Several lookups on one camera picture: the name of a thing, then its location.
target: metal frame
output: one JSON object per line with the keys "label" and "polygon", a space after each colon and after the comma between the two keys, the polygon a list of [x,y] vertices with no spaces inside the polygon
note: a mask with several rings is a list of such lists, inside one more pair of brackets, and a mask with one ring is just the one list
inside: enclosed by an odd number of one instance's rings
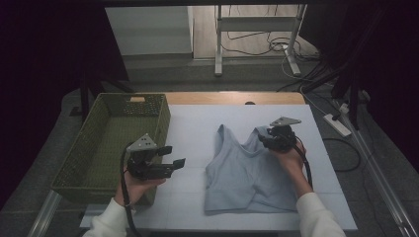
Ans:
{"label": "metal frame", "polygon": [[392,217],[394,218],[397,227],[400,229],[401,234],[405,237],[418,237],[416,227],[414,226],[406,209],[404,208],[403,203],[400,201],[394,189],[391,187],[387,178],[382,172],[374,152],[372,152],[361,133],[352,126],[348,116],[342,115],[342,119],[344,124],[348,126],[352,131],[352,138],[360,148],[371,176],[377,185],[377,189],[381,194],[382,199],[385,201]]}
{"label": "metal frame", "polygon": [[43,202],[40,213],[38,214],[37,219],[34,221],[28,237],[41,237],[45,235],[53,215],[58,208],[61,198],[62,196],[58,193],[49,191],[49,194]]}
{"label": "metal frame", "polygon": [[293,45],[301,25],[305,5],[298,8],[296,17],[222,17],[221,5],[217,7],[215,76],[222,75],[221,33],[223,32],[291,32],[290,42],[288,46],[284,46],[284,52],[293,71],[293,76],[301,75],[295,62]]}

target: garment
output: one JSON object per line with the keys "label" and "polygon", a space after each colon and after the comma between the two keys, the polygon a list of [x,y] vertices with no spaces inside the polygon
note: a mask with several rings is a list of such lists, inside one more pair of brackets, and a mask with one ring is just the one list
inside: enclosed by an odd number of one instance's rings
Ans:
{"label": "garment", "polygon": [[206,168],[207,214],[296,211],[293,182],[258,134],[271,136],[266,126],[255,127],[240,144],[229,128],[219,127],[215,155]]}
{"label": "garment", "polygon": [[[315,193],[303,195],[296,202],[301,223],[302,237],[342,237],[345,233]],[[126,210],[111,200],[108,207],[92,220],[91,229],[84,237],[123,237],[126,236]]]}

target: forearm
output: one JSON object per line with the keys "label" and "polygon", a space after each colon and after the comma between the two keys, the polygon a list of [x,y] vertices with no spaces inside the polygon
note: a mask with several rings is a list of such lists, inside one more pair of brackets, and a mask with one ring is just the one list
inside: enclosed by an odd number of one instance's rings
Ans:
{"label": "forearm", "polygon": [[293,181],[293,186],[295,187],[295,192],[298,198],[313,192],[313,188],[308,183],[304,173],[300,168],[295,168],[294,170],[289,169],[289,175]]}
{"label": "forearm", "polygon": [[315,193],[308,193],[298,199],[296,209],[301,218],[301,236],[341,237],[345,236],[333,213],[326,209]]}
{"label": "forearm", "polygon": [[91,229],[84,237],[123,237],[126,236],[126,210],[111,199],[104,213],[93,217]]}

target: gray tank top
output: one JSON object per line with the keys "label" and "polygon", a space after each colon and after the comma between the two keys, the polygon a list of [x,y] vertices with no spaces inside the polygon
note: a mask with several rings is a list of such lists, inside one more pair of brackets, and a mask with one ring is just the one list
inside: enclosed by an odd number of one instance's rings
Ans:
{"label": "gray tank top", "polygon": [[240,144],[225,125],[216,134],[215,155],[207,165],[207,214],[296,211],[293,183],[278,159],[258,139],[270,137],[255,127]]}

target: metal rail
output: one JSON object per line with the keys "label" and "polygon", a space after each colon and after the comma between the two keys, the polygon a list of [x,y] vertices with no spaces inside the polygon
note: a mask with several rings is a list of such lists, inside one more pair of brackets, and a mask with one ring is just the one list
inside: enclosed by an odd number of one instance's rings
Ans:
{"label": "metal rail", "polygon": [[405,237],[418,237],[418,232],[411,221],[403,203],[398,198],[394,189],[391,187],[384,173],[382,172],[377,159],[364,140],[363,136],[358,130],[355,130],[352,126],[347,115],[342,115],[344,124],[352,131],[352,138],[363,154],[367,167],[377,185],[377,189],[380,192],[382,199],[385,201],[388,210],[395,220],[397,227],[400,229],[401,234]]}
{"label": "metal rail", "polygon": [[54,191],[49,191],[28,237],[42,237],[45,235],[60,201],[61,195]]}

